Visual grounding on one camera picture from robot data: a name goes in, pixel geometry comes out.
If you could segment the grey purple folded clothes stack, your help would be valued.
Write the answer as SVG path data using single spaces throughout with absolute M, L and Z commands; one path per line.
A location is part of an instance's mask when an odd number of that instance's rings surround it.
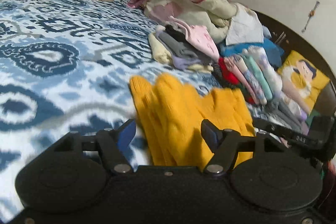
M 212 64 L 217 62 L 194 48 L 179 28 L 170 24 L 156 26 L 155 31 L 148 35 L 148 42 L 155 61 L 180 71 L 211 73 Z

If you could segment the pink top folded garment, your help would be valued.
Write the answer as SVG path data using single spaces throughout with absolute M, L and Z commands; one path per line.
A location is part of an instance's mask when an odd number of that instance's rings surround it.
M 194 48 L 203 52 L 213 61 L 218 61 L 220 54 L 215 42 L 207 31 L 206 26 L 188 25 L 183 20 L 177 19 L 173 16 L 169 17 L 169 24 L 179 28 L 185 35 L 185 40 Z

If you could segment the beige pink quilt heap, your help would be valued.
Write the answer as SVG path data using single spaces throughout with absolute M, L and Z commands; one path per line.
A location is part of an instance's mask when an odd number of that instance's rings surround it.
M 143 8 L 144 14 L 166 25 L 171 18 L 189 26 L 205 26 L 217 44 L 263 43 L 263 25 L 256 12 L 227 0 L 129 0 L 127 6 Z

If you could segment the yellow cartoon pillow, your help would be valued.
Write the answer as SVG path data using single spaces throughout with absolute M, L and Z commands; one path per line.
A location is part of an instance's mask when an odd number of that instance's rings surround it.
M 277 72 L 285 81 L 285 94 L 306 114 L 311 113 L 318 96 L 330 82 L 313 63 L 296 51 L 290 52 Z

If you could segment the yellow knit sweater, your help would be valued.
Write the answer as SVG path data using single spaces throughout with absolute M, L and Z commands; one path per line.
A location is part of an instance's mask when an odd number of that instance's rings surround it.
M 213 153 L 201 136 L 207 119 L 218 129 L 255 135 L 252 117 L 240 90 L 213 88 L 206 96 L 167 73 L 154 84 L 141 76 L 129 82 L 133 102 L 154 165 L 203 169 Z

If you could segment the colourful folded clothes stack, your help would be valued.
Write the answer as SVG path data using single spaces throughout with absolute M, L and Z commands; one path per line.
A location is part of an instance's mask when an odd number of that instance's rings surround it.
M 307 114 L 285 94 L 284 84 L 276 69 L 281 65 L 284 51 L 276 46 L 244 44 L 224 47 L 218 62 L 213 64 L 213 75 L 225 88 L 240 89 L 252 105 L 265 106 L 276 100 L 288 116 L 301 122 Z

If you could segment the blue white patterned bedsheet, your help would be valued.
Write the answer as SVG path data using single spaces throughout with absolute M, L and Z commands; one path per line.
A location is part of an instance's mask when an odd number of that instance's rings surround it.
M 128 1 L 1 0 L 1 222 L 22 210 L 15 178 L 34 157 L 135 116 L 132 76 L 169 73 L 202 96 L 219 86 L 202 53 L 191 69 L 153 59 L 157 24 Z

